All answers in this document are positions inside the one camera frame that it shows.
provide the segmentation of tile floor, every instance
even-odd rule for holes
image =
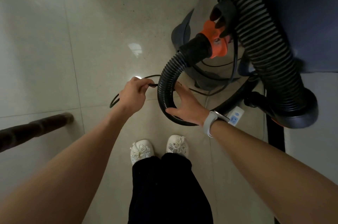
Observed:
[[[175,53],[171,31],[197,1],[0,0],[0,129],[64,111],[75,117],[69,127],[0,154],[0,197],[97,124],[131,77],[160,74]],[[180,81],[193,86],[185,74]],[[210,97],[207,106],[229,97],[242,82]],[[197,98],[206,103],[206,97]],[[263,139],[262,112],[244,108],[239,127]],[[147,138],[162,155],[175,133],[189,141],[193,172],[215,223],[273,223],[272,213],[214,140],[198,127],[165,118],[156,89],[147,92],[145,106],[126,125],[135,129],[122,129],[84,223],[126,223],[130,145]]]

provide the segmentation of vacuum cleaner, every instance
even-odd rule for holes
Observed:
[[[171,121],[194,126],[165,109],[176,107],[175,83],[185,71],[202,89],[211,82],[226,86],[234,72],[247,81],[215,111],[225,115],[239,102],[259,107],[281,126],[304,128],[318,117],[315,95],[304,87],[301,72],[336,72],[337,0],[209,0],[199,4],[172,33],[177,53],[164,67],[158,82],[158,103]],[[210,8],[203,26],[191,33],[198,8]],[[226,55],[230,41],[234,47],[230,78],[212,76],[197,64],[206,58]],[[244,54],[238,63],[238,44]],[[252,92],[261,80],[267,97]]]

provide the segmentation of leg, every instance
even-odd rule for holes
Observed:
[[[133,165],[133,196],[128,224],[156,223],[160,217],[158,202],[161,197],[161,160],[154,156],[150,142],[144,141],[143,145],[149,149],[151,147],[151,150],[148,154],[134,154],[141,159]],[[141,145],[140,142],[142,141],[136,143],[137,147]]]
[[[191,162],[185,157],[188,152],[186,142],[184,139],[176,140],[175,149],[169,142],[170,139],[167,152],[179,154],[166,153],[162,157],[163,185],[168,195],[167,209],[175,209],[175,223],[213,223],[210,204],[191,171]]]

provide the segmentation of vacuum hose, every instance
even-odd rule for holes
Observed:
[[[289,44],[282,36],[264,2],[262,0],[230,1],[239,13],[235,31],[269,92],[271,99],[269,104],[275,119],[289,128],[302,128],[314,123],[318,116],[316,98],[311,91],[304,88]],[[172,90],[177,78],[189,64],[187,56],[178,52],[164,68],[158,84],[158,102],[162,110],[175,106]],[[166,115],[176,123],[192,125],[175,116]]]

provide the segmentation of brown furniture leg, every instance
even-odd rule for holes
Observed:
[[[74,116],[70,113],[53,115],[40,120],[32,121],[0,130],[0,152],[16,147],[34,137],[39,137],[48,132],[70,124],[74,121]]]

